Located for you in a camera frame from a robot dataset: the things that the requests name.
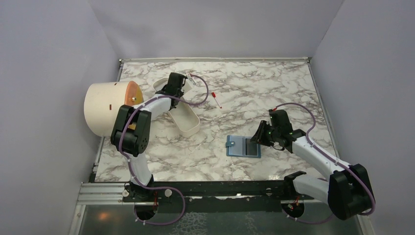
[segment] screw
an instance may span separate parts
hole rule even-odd
[[[268,192],[268,193],[266,193],[266,195],[271,196],[271,195],[272,195],[272,193],[271,193],[271,192]]]
[[[173,193],[173,192],[172,192],[170,189],[166,189],[166,191],[164,191],[164,195],[165,195],[166,197],[170,197],[172,193]]]

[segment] white plastic container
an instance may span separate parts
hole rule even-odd
[[[168,82],[168,78],[163,78],[153,84],[155,91],[160,91],[164,85]],[[191,90],[192,87],[188,82],[183,86],[183,92],[186,93]],[[179,129],[179,132],[184,137],[190,137],[196,134],[200,130],[200,119],[195,114],[190,105],[179,102],[175,109],[167,112],[173,122]]]
[[[85,95],[85,121],[97,136],[109,137],[121,105],[142,102],[141,90],[134,81],[94,83]]]

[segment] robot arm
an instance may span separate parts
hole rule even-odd
[[[261,121],[252,142],[273,146],[278,143],[290,153],[294,153],[306,160],[318,170],[327,181],[319,180],[299,171],[286,176],[284,180],[289,184],[288,188],[298,194],[306,194],[329,205],[332,212],[342,220],[346,220],[356,214],[362,213],[371,208],[369,195],[365,192],[351,174],[344,168],[337,165],[348,166],[360,180],[369,188],[373,195],[370,180],[366,169],[360,164],[350,165],[337,157],[331,155],[323,148],[325,154],[335,160],[328,160],[313,146],[318,146],[314,141],[307,141],[304,131],[293,130],[287,112],[284,110],[270,110],[271,124]]]
[[[135,172],[137,179],[142,185],[148,185],[152,178],[144,153],[150,137],[150,122],[156,119],[159,115],[175,108],[179,103],[175,99],[158,99],[158,97],[163,95],[174,96],[177,98],[182,97],[184,94],[182,87],[185,83],[185,79],[186,76],[172,72],[169,75],[167,84],[162,88],[162,90],[156,92],[156,94],[149,99],[155,99],[154,101],[148,104],[144,102],[132,107],[123,105],[118,111],[114,129],[111,134],[111,144],[114,144],[119,151],[118,146],[124,126],[135,109],[141,107],[141,109],[134,116],[132,123],[129,125],[124,135],[122,149],[124,152],[133,155],[129,161],[131,161],[132,170]],[[131,178],[131,182],[135,185],[140,185],[134,178]]]

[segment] glass panel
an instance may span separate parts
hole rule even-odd
[[[308,203],[303,220],[319,221],[330,215],[327,205]],[[158,213],[157,221],[168,221],[174,215]],[[287,219],[281,212],[186,213],[168,226],[143,226],[135,222],[132,205],[89,205],[86,207],[82,235],[166,234],[166,235],[359,235],[357,218],[337,218],[321,225],[306,225]]]

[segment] red marker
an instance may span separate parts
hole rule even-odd
[[[222,106],[219,104],[219,101],[216,99],[215,92],[212,92],[212,96],[215,99],[216,103],[218,104],[219,108],[222,108]]]

